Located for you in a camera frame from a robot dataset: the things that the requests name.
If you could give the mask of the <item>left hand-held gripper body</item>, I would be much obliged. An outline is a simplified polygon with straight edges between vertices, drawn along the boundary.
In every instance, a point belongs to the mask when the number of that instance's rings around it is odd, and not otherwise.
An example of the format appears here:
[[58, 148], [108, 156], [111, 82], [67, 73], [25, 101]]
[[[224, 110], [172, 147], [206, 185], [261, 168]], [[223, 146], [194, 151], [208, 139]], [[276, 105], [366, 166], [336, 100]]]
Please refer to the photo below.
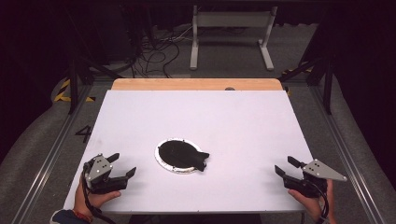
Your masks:
[[126, 189], [129, 178], [126, 176], [110, 177], [112, 169], [112, 163], [108, 162], [102, 154], [85, 162], [83, 166], [85, 189], [93, 194], [106, 194]]

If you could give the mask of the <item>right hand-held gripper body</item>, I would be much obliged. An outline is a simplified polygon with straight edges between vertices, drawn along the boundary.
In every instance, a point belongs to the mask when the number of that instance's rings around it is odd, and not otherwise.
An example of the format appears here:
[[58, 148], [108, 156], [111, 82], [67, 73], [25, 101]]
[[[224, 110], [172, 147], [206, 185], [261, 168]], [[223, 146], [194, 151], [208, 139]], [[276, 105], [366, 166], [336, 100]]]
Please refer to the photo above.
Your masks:
[[301, 168], [301, 179], [285, 174], [283, 179], [286, 189], [294, 189], [307, 198], [318, 198], [327, 192], [327, 180], [347, 181], [347, 177], [336, 172], [322, 161], [314, 159]]

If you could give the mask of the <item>white plate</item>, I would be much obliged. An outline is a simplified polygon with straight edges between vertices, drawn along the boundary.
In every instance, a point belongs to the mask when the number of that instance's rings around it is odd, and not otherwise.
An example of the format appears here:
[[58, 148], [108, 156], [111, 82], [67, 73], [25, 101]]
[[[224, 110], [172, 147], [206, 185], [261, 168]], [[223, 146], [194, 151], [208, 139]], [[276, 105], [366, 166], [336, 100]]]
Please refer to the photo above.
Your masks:
[[165, 170], [177, 174], [190, 174], [194, 171], [203, 172], [206, 168], [205, 160], [210, 154], [203, 152], [189, 140], [170, 138], [156, 146], [154, 156]]

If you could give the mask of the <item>person's right hand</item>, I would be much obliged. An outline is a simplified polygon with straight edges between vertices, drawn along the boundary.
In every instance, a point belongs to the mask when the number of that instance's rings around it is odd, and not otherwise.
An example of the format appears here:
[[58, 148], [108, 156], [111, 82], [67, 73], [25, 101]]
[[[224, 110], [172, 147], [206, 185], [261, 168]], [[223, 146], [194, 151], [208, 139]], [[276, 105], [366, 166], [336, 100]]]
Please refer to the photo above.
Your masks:
[[[334, 195], [333, 195], [333, 182], [328, 179], [327, 180], [327, 200], [329, 204], [329, 212], [327, 217], [334, 217]], [[316, 222], [319, 217], [321, 217], [321, 206], [324, 204], [324, 200], [322, 198], [306, 198], [300, 192], [294, 189], [289, 189], [288, 194], [291, 195], [297, 202], [302, 204], [305, 208], [307, 214]]]

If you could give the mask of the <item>person's left hand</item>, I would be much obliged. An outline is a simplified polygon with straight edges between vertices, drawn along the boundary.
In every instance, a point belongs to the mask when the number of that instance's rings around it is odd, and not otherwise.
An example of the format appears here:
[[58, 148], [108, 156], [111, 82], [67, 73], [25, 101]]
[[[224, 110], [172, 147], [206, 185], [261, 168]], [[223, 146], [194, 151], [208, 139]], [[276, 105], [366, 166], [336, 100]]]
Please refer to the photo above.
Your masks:
[[[120, 197], [121, 193], [119, 191], [111, 191], [107, 194], [88, 193], [87, 196], [90, 204], [93, 207], [100, 208], [104, 203]], [[82, 181], [79, 181], [78, 183], [73, 210], [93, 219], [92, 212], [85, 203]]]

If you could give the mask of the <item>yellow black floor tape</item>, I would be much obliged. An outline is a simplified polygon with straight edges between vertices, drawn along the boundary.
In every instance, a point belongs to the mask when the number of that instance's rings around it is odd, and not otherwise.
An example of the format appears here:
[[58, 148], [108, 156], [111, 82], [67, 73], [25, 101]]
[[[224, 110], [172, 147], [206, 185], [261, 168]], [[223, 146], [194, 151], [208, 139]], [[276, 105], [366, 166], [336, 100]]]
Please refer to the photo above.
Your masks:
[[70, 79], [67, 78], [64, 83], [61, 85], [61, 88], [58, 90], [54, 97], [54, 102], [71, 102], [72, 97], [71, 96], [66, 96], [66, 90], [70, 87]]

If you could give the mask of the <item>black metal stand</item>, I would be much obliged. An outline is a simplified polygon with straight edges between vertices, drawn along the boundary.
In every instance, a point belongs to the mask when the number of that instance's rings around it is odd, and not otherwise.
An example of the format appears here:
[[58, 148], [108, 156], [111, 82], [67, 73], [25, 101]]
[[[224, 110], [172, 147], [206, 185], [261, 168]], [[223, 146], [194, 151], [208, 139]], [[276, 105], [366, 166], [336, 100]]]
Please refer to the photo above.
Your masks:
[[308, 77], [305, 82], [308, 86], [317, 86], [319, 82], [324, 79], [324, 90], [322, 96], [322, 104], [325, 111], [330, 115], [331, 111], [331, 94], [332, 94], [332, 76], [333, 66], [330, 57], [316, 58], [311, 61], [301, 63], [297, 68], [292, 70], [285, 70], [281, 77], [278, 78], [280, 82], [285, 82], [297, 75], [310, 69]]
[[67, 9], [64, 10], [64, 13], [64, 20], [61, 22], [63, 28], [60, 30], [60, 32], [64, 39], [64, 47], [69, 62], [68, 78], [70, 80], [71, 91], [71, 105], [69, 113], [73, 114], [81, 102], [81, 99], [78, 95], [78, 82], [81, 80], [83, 85], [91, 85], [94, 81], [93, 74], [89, 70], [89, 67], [93, 67], [100, 73], [113, 79], [120, 78], [120, 76], [117, 73], [94, 62], [85, 54], [83, 50], [81, 50], [78, 45], [78, 29], [74, 24], [73, 18]]

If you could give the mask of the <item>white board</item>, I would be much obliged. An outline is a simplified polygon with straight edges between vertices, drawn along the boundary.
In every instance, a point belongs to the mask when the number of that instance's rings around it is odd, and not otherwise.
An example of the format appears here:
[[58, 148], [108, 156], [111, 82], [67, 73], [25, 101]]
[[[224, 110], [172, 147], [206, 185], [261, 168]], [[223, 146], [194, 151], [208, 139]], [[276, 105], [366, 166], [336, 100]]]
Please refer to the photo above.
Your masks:
[[[206, 168], [162, 168], [155, 150], [169, 138], [208, 153]], [[117, 214], [299, 211], [275, 168], [301, 176], [287, 158], [312, 160], [284, 91], [108, 91], [82, 159], [114, 153], [112, 175], [135, 171], [102, 207]]]

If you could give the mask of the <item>wooden table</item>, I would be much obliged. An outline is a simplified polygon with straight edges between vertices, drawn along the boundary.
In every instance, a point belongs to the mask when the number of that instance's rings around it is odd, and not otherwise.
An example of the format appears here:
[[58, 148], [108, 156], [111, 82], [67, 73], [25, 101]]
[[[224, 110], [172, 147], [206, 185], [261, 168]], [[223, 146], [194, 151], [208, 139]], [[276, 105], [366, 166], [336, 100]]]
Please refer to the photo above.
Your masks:
[[276, 78], [118, 78], [113, 91], [282, 91]]

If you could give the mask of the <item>white metal stand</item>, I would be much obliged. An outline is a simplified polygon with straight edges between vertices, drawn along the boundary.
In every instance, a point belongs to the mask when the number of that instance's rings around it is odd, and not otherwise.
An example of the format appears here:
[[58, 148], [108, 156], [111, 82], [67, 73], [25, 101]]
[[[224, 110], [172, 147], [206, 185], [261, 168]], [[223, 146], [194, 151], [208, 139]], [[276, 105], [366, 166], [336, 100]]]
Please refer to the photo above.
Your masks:
[[275, 24], [277, 7], [272, 7], [266, 11], [248, 12], [248, 11], [200, 11], [198, 6], [193, 7], [192, 11], [192, 45], [190, 70], [198, 68], [199, 54], [199, 27], [242, 27], [242, 28], [264, 28], [263, 38], [258, 40], [262, 58], [266, 69], [273, 71], [275, 69], [269, 54], [267, 45], [273, 26]]

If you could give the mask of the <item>aluminium floor rail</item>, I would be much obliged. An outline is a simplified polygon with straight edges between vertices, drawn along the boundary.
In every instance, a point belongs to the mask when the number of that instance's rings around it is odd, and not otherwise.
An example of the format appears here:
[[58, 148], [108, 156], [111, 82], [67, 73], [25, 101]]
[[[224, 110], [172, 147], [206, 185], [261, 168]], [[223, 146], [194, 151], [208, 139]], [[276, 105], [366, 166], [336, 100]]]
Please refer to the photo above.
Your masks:
[[330, 132], [332, 134], [332, 138], [335, 141], [337, 153], [346, 168], [346, 172], [348, 175], [348, 180], [352, 184], [354, 190], [356, 191], [358, 198], [361, 201], [362, 207], [370, 221], [371, 224], [388, 224], [387, 221], [381, 215], [377, 205], [375, 204], [374, 198], [368, 189], [366, 181], [359, 171], [356, 163], [353, 161], [353, 158], [348, 150], [347, 144], [341, 136], [340, 130], [338, 129], [336, 122], [332, 115], [327, 113], [323, 103], [322, 96], [317, 87], [309, 87], [311, 95], [315, 100], [318, 108], [325, 119]]
[[74, 121], [76, 120], [79, 110], [82, 108], [86, 97], [90, 93], [91, 89], [92, 87], [90, 85], [81, 87], [75, 109], [71, 114], [68, 114], [65, 117], [65, 121], [59, 133], [57, 134], [56, 139], [54, 140], [54, 143], [52, 144], [49, 153], [47, 154], [46, 159], [43, 161], [38, 173], [35, 175], [35, 179], [28, 192], [26, 193], [18, 212], [12, 219], [11, 224], [24, 224], [27, 218], [31, 215], [33, 208], [50, 177], [52, 169], [56, 161], [58, 160], [60, 151], [65, 142], [65, 138], [68, 135]]

